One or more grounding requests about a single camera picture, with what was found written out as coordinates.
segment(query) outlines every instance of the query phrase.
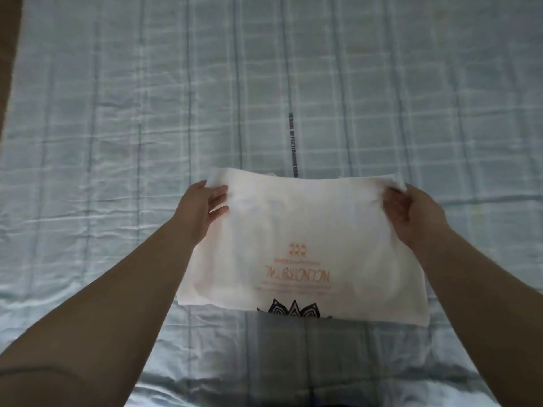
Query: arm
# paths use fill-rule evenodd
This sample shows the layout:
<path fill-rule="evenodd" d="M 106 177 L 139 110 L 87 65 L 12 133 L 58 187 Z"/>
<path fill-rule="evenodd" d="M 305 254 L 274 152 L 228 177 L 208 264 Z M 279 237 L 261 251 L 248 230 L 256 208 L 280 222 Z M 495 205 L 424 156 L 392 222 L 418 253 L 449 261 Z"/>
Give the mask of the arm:
<path fill-rule="evenodd" d="M 383 207 L 458 338 L 504 407 L 543 399 L 543 295 L 452 231 L 426 193 L 388 189 Z"/>
<path fill-rule="evenodd" d="M 227 187 L 204 185 L 189 187 L 171 220 L 5 350 L 0 400 L 21 407 L 44 397 L 51 405 L 124 405 L 194 246 L 228 210 L 211 212 L 226 200 Z"/>

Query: black pattern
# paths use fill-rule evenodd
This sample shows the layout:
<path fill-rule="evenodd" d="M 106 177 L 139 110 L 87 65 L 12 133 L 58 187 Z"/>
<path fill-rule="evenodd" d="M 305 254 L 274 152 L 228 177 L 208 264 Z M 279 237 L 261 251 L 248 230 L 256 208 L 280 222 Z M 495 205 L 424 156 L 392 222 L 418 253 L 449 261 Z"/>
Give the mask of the black pattern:
<path fill-rule="evenodd" d="M 314 319 L 320 318 L 319 308 L 316 306 L 316 303 L 310 304 L 300 310 L 296 300 L 292 301 L 292 305 L 290 306 L 290 309 L 287 310 L 287 308 L 284 305 L 282 305 L 279 301 L 274 299 L 273 303 L 271 304 L 268 310 L 268 313 L 279 314 L 282 316 L 291 316 L 291 317 L 311 317 Z"/>

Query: forearm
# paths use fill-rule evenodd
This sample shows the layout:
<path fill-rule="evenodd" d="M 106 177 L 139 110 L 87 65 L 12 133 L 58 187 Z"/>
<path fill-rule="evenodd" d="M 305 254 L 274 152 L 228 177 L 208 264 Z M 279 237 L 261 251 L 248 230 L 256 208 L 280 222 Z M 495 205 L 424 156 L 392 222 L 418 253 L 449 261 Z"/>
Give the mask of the forearm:
<path fill-rule="evenodd" d="M 169 223 L 134 252 L 29 328 L 0 356 L 0 369 L 53 365 L 112 405 L 129 396 L 192 253 Z"/>
<path fill-rule="evenodd" d="M 442 232 L 414 248 L 451 324 L 505 405 L 543 398 L 543 296 L 473 248 Z"/>

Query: folded shirt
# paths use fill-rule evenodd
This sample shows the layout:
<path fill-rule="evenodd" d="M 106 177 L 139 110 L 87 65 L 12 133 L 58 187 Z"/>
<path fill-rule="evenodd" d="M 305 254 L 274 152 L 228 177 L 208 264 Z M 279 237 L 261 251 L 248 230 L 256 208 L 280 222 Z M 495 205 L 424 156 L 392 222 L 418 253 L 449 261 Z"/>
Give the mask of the folded shirt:
<path fill-rule="evenodd" d="M 382 209 L 395 175 L 301 179 L 213 169 L 230 210 L 196 246 L 179 304 L 427 326 L 423 271 Z"/>

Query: brown wall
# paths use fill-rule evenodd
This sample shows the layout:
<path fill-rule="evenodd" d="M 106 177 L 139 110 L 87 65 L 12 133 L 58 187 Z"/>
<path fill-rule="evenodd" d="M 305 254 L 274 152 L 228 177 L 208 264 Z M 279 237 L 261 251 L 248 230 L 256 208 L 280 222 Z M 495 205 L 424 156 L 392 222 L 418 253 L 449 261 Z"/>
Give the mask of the brown wall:
<path fill-rule="evenodd" d="M 0 0 L 0 137 L 21 22 L 22 0 Z"/>

